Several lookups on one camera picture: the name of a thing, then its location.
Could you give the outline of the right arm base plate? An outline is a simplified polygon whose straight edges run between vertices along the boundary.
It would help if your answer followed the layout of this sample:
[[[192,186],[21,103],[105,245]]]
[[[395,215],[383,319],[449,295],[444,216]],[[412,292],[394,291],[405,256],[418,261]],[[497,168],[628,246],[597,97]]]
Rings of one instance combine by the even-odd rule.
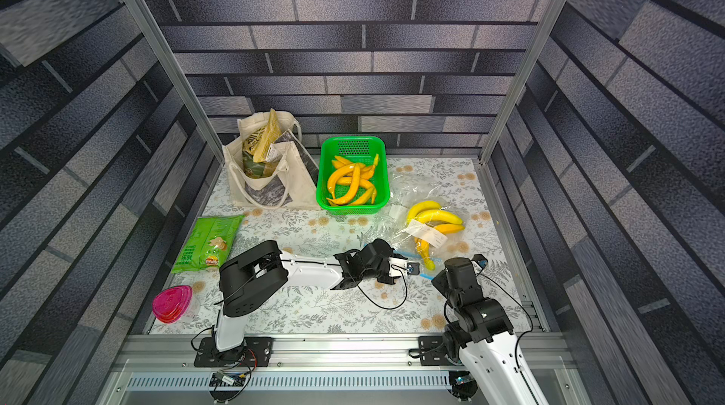
[[[418,337],[418,358],[423,366],[453,366],[447,357],[447,348],[442,335]]]

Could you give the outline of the yellow banana bunch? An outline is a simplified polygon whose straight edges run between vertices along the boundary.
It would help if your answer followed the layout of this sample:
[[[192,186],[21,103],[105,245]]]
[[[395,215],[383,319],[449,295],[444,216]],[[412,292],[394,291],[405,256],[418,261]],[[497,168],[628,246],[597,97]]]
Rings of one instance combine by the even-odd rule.
[[[362,174],[361,167],[360,167],[360,169],[356,169],[352,173],[352,186],[347,190],[347,193],[345,195],[342,195],[342,196],[334,199],[334,203],[336,205],[349,204],[349,202],[357,195],[357,192],[359,189],[359,182],[361,180],[361,174]]]
[[[415,252],[423,259],[425,267],[432,271],[435,262],[430,257],[430,250],[443,246],[449,235],[465,228],[460,216],[444,210],[438,202],[428,200],[409,210],[404,232],[413,237]]]

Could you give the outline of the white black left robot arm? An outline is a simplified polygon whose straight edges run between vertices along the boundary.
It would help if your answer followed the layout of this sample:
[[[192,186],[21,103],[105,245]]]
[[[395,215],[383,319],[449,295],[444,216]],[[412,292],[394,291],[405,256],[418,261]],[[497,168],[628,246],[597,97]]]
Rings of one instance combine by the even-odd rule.
[[[394,285],[399,278],[420,274],[420,265],[396,252],[381,239],[361,249],[350,249],[328,258],[300,257],[264,241],[226,261],[219,270],[222,299],[213,326],[214,348],[228,352],[245,342],[247,316],[256,312],[277,291],[292,286],[345,291],[365,280]]]

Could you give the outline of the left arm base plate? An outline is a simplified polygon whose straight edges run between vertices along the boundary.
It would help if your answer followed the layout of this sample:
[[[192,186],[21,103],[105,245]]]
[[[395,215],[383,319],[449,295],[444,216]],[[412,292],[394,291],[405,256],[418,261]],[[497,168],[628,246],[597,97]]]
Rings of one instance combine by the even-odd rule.
[[[241,366],[268,367],[274,342],[271,337],[249,337],[237,348],[220,351],[213,337],[206,337],[196,349],[194,367],[231,367],[239,362]]]

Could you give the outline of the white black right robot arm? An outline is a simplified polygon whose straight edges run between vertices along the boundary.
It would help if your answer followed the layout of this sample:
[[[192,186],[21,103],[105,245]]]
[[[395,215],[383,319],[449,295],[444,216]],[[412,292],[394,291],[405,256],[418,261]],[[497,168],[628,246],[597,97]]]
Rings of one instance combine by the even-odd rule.
[[[457,316],[444,331],[447,356],[464,366],[488,403],[546,404],[513,324],[498,301],[483,295],[477,275],[447,270],[432,284]]]

